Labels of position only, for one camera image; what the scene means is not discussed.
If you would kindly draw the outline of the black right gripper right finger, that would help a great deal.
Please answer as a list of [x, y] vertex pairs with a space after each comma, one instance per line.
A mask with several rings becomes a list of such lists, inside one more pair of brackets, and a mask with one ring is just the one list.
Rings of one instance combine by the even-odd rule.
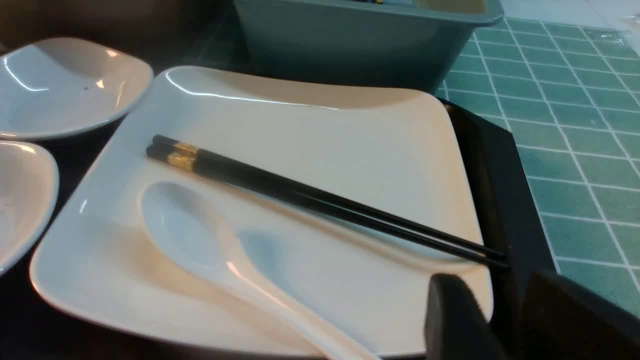
[[518, 321], [521, 360], [637, 360], [637, 316], [551, 272], [528, 281]]

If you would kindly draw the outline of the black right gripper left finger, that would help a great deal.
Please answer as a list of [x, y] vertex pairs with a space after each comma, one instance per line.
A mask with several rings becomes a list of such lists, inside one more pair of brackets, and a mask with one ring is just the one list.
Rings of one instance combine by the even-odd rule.
[[428, 360], [509, 360], [473, 292], [456, 275], [430, 277], [425, 325]]

